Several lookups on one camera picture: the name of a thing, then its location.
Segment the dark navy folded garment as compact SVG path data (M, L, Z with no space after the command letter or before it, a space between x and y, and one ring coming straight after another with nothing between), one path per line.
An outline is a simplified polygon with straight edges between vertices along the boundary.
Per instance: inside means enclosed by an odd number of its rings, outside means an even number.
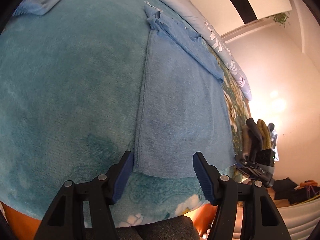
M242 157L255 162L257 153L263 150L263 138L253 118L242 127Z

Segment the grey garment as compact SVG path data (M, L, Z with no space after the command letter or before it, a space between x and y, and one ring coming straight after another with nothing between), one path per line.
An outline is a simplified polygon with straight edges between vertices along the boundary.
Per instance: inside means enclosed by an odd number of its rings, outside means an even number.
M117 228L119 239L167 240L200 239L189 217L179 216L151 224Z

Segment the green hanging plant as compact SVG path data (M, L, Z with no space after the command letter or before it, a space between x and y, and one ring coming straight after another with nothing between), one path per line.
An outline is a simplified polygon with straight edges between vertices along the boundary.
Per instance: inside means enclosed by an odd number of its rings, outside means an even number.
M281 13L272 15L271 18L276 24L278 24L283 28L286 28L287 25L290 25L289 15L290 15L289 12L281 12Z

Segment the mustard yellow folded towel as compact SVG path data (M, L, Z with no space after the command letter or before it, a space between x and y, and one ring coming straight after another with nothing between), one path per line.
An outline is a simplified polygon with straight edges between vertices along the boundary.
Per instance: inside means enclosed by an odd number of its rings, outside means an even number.
M257 127L263 139L263 150L271 148L271 136L265 122L261 119L257 121Z

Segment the blue fleece garment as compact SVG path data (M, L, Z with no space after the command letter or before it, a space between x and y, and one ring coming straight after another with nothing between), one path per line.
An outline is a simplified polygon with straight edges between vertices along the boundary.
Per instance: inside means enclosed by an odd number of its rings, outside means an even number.
M224 73L202 36L145 7L150 26L136 127L135 166L147 176L193 177L201 152L219 171L234 164Z

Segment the grey daisy print duvet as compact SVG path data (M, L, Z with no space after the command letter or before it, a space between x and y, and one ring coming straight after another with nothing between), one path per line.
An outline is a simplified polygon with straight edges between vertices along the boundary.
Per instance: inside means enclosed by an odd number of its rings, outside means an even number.
M216 32L209 21L192 4L190 0L160 0L178 15L181 16L203 39L210 45L213 51L223 61L225 66L231 72L242 93L248 100L252 100L251 88L245 73L233 57L230 49Z

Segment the teal floral bed blanket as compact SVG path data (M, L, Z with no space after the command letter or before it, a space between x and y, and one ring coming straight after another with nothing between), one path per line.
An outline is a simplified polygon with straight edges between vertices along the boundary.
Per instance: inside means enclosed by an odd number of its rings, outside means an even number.
M111 207L116 227L181 216L206 202L196 174L161 178L136 170L148 5L193 29L160 0L61 0L43 16L11 16L1 33L1 201L7 206L42 219L65 181L91 181L125 151L134 163ZM226 105L233 94L243 106L231 72L204 42L223 70ZM236 155L240 128L227 109Z

